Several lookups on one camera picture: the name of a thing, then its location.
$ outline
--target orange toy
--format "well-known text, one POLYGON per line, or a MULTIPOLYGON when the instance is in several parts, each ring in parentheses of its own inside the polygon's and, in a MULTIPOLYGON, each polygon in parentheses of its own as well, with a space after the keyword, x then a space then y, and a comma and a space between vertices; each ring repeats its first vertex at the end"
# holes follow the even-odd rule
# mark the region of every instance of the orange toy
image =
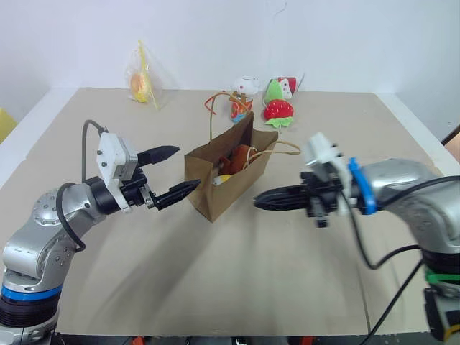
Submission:
POLYGON ((247 145, 238 145, 231 152, 230 159, 227 157, 221 157, 222 168, 219 175, 233 175, 243 170, 244 164, 248 160, 248 157, 256 153, 256 149, 247 145))

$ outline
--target blue bracket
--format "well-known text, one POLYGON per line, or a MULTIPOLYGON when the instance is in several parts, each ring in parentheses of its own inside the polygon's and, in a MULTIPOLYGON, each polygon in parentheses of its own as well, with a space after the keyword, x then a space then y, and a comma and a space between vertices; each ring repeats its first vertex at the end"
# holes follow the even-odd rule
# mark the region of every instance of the blue bracket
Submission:
POLYGON ((377 212, 377 203, 375 201, 374 193, 372 192, 371 186, 363 175, 356 157, 350 158, 348 168, 358 183, 362 198, 364 199, 364 214, 373 214, 377 212))

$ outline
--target paper bag handle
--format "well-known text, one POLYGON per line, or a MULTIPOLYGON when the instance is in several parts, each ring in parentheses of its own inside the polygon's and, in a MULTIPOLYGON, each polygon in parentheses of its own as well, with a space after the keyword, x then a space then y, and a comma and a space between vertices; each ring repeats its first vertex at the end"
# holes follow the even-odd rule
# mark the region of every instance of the paper bag handle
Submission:
POLYGON ((235 101, 235 102, 239 103, 240 106, 242 106, 244 109, 246 109, 246 113, 249 111, 247 106, 243 102, 241 102, 236 96, 234 96, 234 95, 232 95, 232 94, 230 94, 228 92, 225 92, 225 91, 218 92, 215 95, 213 95, 210 98, 208 98, 206 100, 206 102, 204 102, 204 106, 206 107, 206 109, 208 109, 210 111, 210 113, 209 113, 209 141, 211 141, 213 139, 213 115, 216 115, 216 112, 214 111, 214 102, 216 101, 217 97, 222 96, 222 95, 229 96, 232 101, 235 101), (211 100, 212 100, 211 108, 209 108, 208 103, 211 100))
POLYGON ((246 169, 247 167, 249 167, 249 165, 251 164, 251 160, 254 160, 257 157, 262 156, 265 153, 282 153, 284 155, 299 155, 302 152, 300 147, 297 146, 296 144, 293 144, 292 142, 285 142, 284 140, 277 140, 275 142, 275 144, 284 144, 284 145, 287 145, 287 146, 291 146, 291 147, 294 147, 297 151, 274 151, 273 149, 266 149, 265 151, 254 153, 253 155, 249 156, 249 153, 251 152, 251 150, 248 149, 248 151, 247 151, 247 161, 243 165, 243 170, 246 169))

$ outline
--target black cable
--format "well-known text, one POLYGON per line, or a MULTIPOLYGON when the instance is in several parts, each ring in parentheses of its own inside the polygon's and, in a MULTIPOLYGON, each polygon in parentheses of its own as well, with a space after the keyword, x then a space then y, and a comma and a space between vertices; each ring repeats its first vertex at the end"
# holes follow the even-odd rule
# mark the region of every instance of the black cable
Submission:
POLYGON ((88 126, 92 124, 101 136, 104 132, 109 132, 106 128, 103 128, 100 124, 93 120, 86 120, 83 124, 83 131, 81 133, 81 182, 86 181, 86 136, 88 134, 88 126))
POLYGON ((393 297, 393 299, 391 300, 391 302, 388 304, 388 306, 386 307, 385 311, 383 312, 382 316, 380 316, 379 320, 377 321, 377 323, 375 324, 374 328, 369 332, 369 334, 367 334, 366 338, 364 338, 364 340, 359 343, 359 345, 365 345, 367 343, 367 341, 375 334, 375 332, 377 332, 377 330, 379 329, 379 327, 382 325, 383 321, 385 321, 385 319, 387 318, 388 314, 390 313, 390 311, 392 310, 393 306, 396 304, 396 301, 398 300, 398 298, 401 296, 401 294, 403 293, 404 289, 408 286, 409 282, 412 280, 412 278, 414 278, 415 274, 417 273, 418 269, 420 268, 420 266, 422 265, 423 263, 423 260, 420 260, 417 265, 414 267, 414 269, 412 270, 412 272, 408 275, 408 277, 405 279, 405 282, 401 285, 401 287, 399 288, 399 290, 396 292, 396 295, 395 297, 393 297))
POLYGON ((390 204, 400 200, 401 198, 404 198, 408 194, 411 194, 412 192, 415 192, 416 190, 420 190, 423 188, 431 187, 432 185, 438 185, 439 183, 445 183, 445 182, 452 182, 452 181, 460 181, 460 175, 455 175, 455 176, 446 176, 443 178, 435 178, 434 180, 429 180, 423 183, 420 183, 418 185, 414 185, 413 187, 410 187, 408 189, 402 190, 398 194, 392 196, 391 198, 388 198, 387 200, 381 202, 379 205, 382 208, 385 208, 389 206, 390 204))
POLYGON ((64 190, 75 183, 64 183, 59 187, 57 190, 57 195, 56 195, 56 212, 57 212, 57 217, 59 218, 59 221, 61 225, 63 226, 65 232, 69 235, 69 237, 78 245, 78 248, 75 250, 75 253, 82 252, 85 250, 86 245, 83 243, 83 241, 78 237, 78 235, 72 230, 70 227, 69 223, 67 222, 67 219, 65 218, 64 212, 63 212, 63 194, 64 190))
POLYGON ((354 235, 356 237, 356 242, 358 244, 359 251, 361 252, 361 256, 364 262, 366 263, 366 266, 368 266, 368 268, 370 268, 373 271, 378 270, 386 261, 388 261, 388 259, 390 259, 391 257, 394 257, 396 254, 406 252, 408 250, 420 249, 420 247, 417 244, 412 244, 410 246, 401 247, 401 248, 395 249, 392 252, 386 254, 376 264, 372 264, 364 249, 364 245, 362 243, 361 234, 360 234, 360 230, 358 226, 358 221, 356 217, 354 216, 353 210, 351 209, 350 202, 348 201, 347 198, 345 198, 344 192, 342 190, 340 190, 340 194, 342 195, 342 198, 345 200, 346 207, 349 210, 351 222, 353 223, 353 230, 354 230, 354 235))

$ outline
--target beige tabletop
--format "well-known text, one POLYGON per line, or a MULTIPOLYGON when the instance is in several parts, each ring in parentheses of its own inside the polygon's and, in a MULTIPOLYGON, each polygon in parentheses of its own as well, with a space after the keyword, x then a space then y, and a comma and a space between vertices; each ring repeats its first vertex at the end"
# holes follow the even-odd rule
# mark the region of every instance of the beige tabletop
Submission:
MULTIPOLYGON (((203 101, 211 91, 170 93, 157 112, 124 90, 80 89, 0 190, 0 245, 28 219, 34 201, 64 182, 78 182, 81 127, 94 119, 139 151, 163 144, 181 151, 145 167, 158 193, 183 180, 183 155, 208 140, 203 101)), ((316 132, 339 143, 363 165, 389 157, 432 167, 426 153, 370 93, 302 92, 292 100, 295 121, 280 138, 304 144, 316 132)), ((218 101, 214 133, 230 128, 229 104, 218 101)), ((254 127, 270 130, 254 102, 254 127)), ((88 173, 97 135, 88 139, 88 173)), ((273 155, 265 174, 215 223, 189 201, 162 211, 144 206, 115 213, 84 236, 60 300, 57 329, 71 334, 364 334, 412 270, 418 253, 404 253, 378 272, 365 268, 347 216, 331 215, 317 229, 304 211, 254 208, 259 193, 300 182, 303 157, 273 155)), ((407 226, 382 212, 360 216, 377 260, 414 243, 407 226)), ((425 331, 421 274, 382 327, 384 333, 425 331)))

